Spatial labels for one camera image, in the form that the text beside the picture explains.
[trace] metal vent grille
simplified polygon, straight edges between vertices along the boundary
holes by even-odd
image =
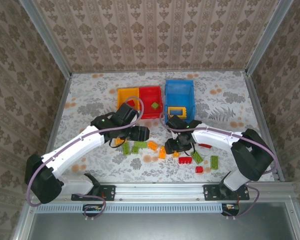
[[[82,213],[81,203],[68,204],[46,204],[39,206],[35,213]],[[174,203],[174,204],[129,204],[129,203],[108,203],[105,213],[221,213],[221,203]]]

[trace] yellow bin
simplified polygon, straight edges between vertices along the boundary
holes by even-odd
[[[129,97],[139,97],[139,88],[119,88],[118,89],[118,106],[117,109],[129,98]],[[140,110],[140,103],[138,100],[133,99],[135,108]]]

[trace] orange lego brick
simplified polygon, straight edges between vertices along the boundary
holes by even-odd
[[[158,145],[155,142],[153,142],[153,141],[149,141],[148,148],[150,148],[153,151],[155,151],[156,149],[158,149]]]
[[[173,155],[172,155],[172,157],[174,157],[174,158],[177,158],[177,157],[179,157],[180,156],[180,154],[177,152],[177,151],[175,151],[174,153],[173,153]]]
[[[118,146],[118,145],[120,145],[121,143],[123,143],[124,141],[125,141],[125,140],[122,140],[122,139],[120,139],[120,138],[118,138],[118,139],[116,138],[115,141],[114,141],[114,143],[115,143],[116,146]]]
[[[160,159],[165,159],[165,157],[166,157],[165,148],[162,146],[162,147],[160,148],[159,158],[160,158]]]

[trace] red lego brick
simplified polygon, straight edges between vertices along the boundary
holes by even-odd
[[[131,107],[133,107],[133,106],[135,107],[135,104],[134,104],[133,100],[128,101],[127,104],[129,104]]]
[[[198,173],[198,174],[203,172],[203,167],[201,167],[201,166],[196,167],[195,172]]]
[[[211,145],[207,145],[207,144],[199,144],[199,146],[206,147],[208,149],[212,147]]]
[[[192,163],[192,158],[189,156],[183,156],[179,157],[179,164],[191,164]]]

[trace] blue bin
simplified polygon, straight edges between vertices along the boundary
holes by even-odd
[[[185,107],[187,123],[195,116],[194,83],[192,80],[166,80],[165,83],[165,112],[168,107]]]

